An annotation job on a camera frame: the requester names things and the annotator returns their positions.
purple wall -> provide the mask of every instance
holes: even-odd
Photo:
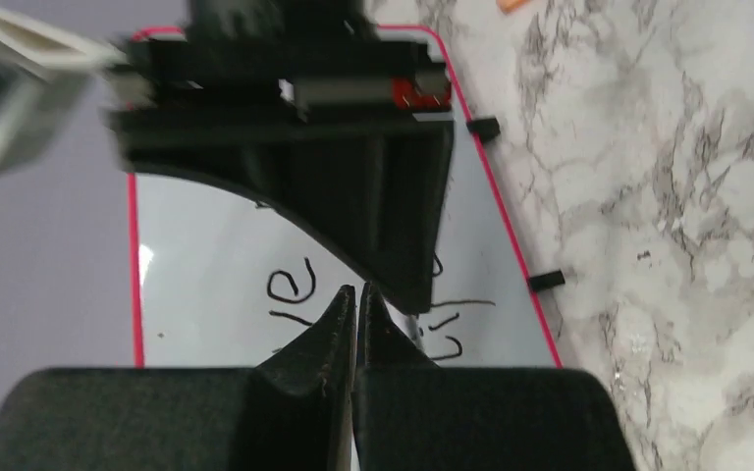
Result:
[[[181,0],[1,0],[91,37],[176,23]],[[126,177],[96,83],[48,156],[0,178],[0,401],[49,365],[131,365]]]

black plastic bracket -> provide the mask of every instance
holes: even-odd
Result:
[[[466,128],[471,134],[477,135],[482,144],[490,142],[502,133],[499,120],[494,116],[467,121]]]
[[[560,287],[565,284],[565,275],[562,270],[536,275],[527,279],[527,285],[533,292],[541,292],[547,289]]]
[[[189,0],[186,40],[129,41],[107,71],[135,104],[108,126],[127,172],[267,205],[421,314],[455,122],[416,115],[451,110],[452,84],[424,42],[372,34],[361,3]]]

marble countertop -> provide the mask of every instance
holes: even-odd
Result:
[[[754,471],[754,1],[373,0],[441,34],[640,471]]]

white plastic part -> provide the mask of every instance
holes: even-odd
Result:
[[[125,54],[0,8],[0,170],[41,155],[91,74]]]
[[[125,55],[107,43],[0,8],[0,62],[46,78],[56,72],[90,74]]]

black plastic clip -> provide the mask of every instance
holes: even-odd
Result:
[[[565,284],[565,275],[562,270],[536,275],[527,279],[527,285],[533,292],[541,292],[546,289],[560,287]]]
[[[499,120],[494,116],[469,120],[466,122],[466,128],[471,134],[477,135],[482,144],[490,142],[502,133]]]

